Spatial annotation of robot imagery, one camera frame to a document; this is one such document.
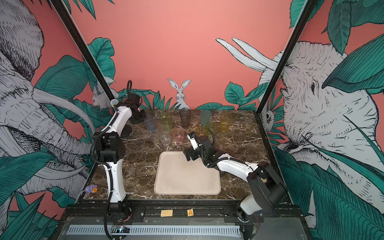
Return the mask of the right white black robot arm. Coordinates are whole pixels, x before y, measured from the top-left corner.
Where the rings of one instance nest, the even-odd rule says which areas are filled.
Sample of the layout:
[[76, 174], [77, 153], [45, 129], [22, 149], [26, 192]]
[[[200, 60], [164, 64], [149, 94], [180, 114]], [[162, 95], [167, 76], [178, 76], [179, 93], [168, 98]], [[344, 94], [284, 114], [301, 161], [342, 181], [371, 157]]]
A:
[[287, 194], [287, 186], [267, 162], [249, 163], [214, 148], [207, 136], [187, 135], [192, 147], [183, 151], [187, 161], [202, 160], [205, 167], [232, 174], [248, 183], [251, 195], [240, 203], [240, 212], [247, 216], [259, 211], [273, 212]]

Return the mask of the light green tall glass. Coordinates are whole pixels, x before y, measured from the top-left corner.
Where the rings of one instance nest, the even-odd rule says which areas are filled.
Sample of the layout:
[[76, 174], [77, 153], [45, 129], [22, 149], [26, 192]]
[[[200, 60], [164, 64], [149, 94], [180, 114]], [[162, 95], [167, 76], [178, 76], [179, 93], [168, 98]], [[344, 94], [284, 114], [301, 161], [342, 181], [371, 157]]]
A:
[[173, 120], [172, 120], [172, 113], [168, 111], [161, 111], [159, 115], [160, 123], [162, 126], [168, 126], [172, 129], [173, 127]]

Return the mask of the beige plastic tray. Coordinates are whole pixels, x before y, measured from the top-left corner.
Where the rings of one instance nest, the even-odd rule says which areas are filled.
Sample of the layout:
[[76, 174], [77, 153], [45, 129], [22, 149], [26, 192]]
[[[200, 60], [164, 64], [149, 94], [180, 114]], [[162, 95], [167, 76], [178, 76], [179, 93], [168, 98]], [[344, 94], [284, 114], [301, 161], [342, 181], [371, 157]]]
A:
[[204, 166], [202, 160], [187, 161], [183, 152], [160, 154], [154, 185], [157, 195], [218, 195], [220, 173]]

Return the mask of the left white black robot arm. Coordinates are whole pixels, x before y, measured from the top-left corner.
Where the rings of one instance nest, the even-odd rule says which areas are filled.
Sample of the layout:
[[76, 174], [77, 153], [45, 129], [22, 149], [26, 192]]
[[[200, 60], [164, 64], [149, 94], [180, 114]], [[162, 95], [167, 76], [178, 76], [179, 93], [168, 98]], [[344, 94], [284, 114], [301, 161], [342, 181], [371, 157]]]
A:
[[103, 165], [108, 181], [107, 211], [112, 213], [128, 213], [127, 193], [124, 188], [122, 163], [126, 154], [121, 134], [127, 122], [141, 123], [146, 118], [144, 110], [140, 109], [142, 99], [137, 94], [128, 94], [125, 101], [111, 101], [115, 110], [112, 119], [102, 129], [94, 134], [91, 146], [91, 157], [97, 164]]

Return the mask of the blue tall plastic glass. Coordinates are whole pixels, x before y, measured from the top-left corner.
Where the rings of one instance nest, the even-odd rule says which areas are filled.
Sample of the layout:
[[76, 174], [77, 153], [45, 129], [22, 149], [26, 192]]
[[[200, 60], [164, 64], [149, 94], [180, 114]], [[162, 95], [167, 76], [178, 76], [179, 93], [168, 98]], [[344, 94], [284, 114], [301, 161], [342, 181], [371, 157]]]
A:
[[157, 130], [157, 124], [152, 115], [147, 115], [143, 121], [143, 125], [147, 128], [147, 130], [151, 133], [155, 133]]

